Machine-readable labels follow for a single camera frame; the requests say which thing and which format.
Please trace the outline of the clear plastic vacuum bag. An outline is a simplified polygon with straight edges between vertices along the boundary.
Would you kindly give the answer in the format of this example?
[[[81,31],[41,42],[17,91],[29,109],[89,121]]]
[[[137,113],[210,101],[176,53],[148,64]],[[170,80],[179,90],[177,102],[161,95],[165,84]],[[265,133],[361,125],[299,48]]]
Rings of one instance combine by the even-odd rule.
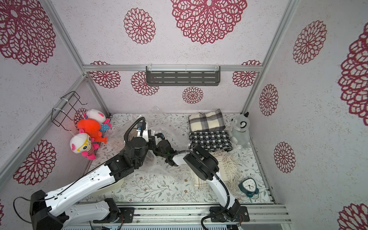
[[[195,160],[192,151],[176,151],[163,134],[152,134],[144,116],[139,116],[126,129],[123,141],[124,148],[103,164],[116,182],[138,170],[144,164],[149,151],[175,167],[191,165],[191,161]]]

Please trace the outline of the grey cream plaid scarf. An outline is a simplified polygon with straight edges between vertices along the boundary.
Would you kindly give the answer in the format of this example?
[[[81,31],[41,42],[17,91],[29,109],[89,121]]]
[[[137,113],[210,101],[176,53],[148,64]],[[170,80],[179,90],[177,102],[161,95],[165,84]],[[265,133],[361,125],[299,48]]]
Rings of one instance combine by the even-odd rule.
[[[188,120],[191,132],[223,131],[226,128],[220,109],[191,115]]]

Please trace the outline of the black white houndstooth scarf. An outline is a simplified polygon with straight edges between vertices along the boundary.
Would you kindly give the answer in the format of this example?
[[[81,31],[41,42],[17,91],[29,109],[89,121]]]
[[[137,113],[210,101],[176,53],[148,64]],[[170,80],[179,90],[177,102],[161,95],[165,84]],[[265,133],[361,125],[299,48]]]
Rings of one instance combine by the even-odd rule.
[[[199,145],[207,151],[232,150],[230,137],[226,130],[191,132],[189,140],[191,148]]]

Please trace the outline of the cream fringed scarf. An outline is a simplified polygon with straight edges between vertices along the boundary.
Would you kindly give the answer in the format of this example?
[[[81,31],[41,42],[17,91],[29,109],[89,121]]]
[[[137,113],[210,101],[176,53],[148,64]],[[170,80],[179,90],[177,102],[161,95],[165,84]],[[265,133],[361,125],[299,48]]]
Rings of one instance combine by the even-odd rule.
[[[218,161],[219,172],[222,181],[230,190],[235,190],[238,186],[238,179],[241,174],[238,172],[238,165],[230,152],[217,150],[210,152]]]

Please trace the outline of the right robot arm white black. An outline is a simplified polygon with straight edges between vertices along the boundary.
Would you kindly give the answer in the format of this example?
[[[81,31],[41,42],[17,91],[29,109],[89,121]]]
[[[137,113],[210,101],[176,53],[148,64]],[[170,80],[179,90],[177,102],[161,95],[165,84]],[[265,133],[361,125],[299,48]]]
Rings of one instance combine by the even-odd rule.
[[[165,158],[165,162],[170,166],[189,166],[199,179],[210,185],[221,206],[221,209],[211,214],[211,217],[223,215],[228,220],[236,219],[241,205],[223,182],[218,160],[207,150],[196,145],[192,149],[176,151],[167,140],[162,140],[154,148],[153,153]]]

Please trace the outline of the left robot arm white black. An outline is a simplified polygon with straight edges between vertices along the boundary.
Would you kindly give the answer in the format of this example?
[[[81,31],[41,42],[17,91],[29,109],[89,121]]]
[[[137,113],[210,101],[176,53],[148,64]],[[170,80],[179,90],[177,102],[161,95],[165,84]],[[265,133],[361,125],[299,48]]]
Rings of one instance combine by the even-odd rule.
[[[80,204],[79,201],[134,173],[143,165],[148,151],[156,149],[156,142],[154,136],[147,139],[134,137],[119,154],[77,181],[54,191],[39,190],[33,193],[30,203],[33,229],[61,230],[85,221],[111,223],[119,220],[121,211],[111,198],[86,204]]]

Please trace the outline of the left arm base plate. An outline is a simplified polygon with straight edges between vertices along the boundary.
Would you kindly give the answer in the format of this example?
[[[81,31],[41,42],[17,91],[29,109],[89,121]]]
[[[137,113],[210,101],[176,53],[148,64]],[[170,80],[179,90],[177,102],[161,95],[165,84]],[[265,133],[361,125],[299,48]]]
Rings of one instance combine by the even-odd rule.
[[[135,208],[123,207],[110,211],[106,218],[103,220],[93,220],[94,224],[105,223],[131,223],[134,217]]]

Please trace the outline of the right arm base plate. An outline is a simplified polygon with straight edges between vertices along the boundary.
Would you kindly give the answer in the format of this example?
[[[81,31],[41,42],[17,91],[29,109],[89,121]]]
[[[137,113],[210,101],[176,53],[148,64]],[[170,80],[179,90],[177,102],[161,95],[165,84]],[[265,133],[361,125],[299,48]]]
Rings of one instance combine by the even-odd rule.
[[[226,210],[221,214],[211,217],[211,222],[249,222],[250,216],[246,206],[240,206],[237,211]]]

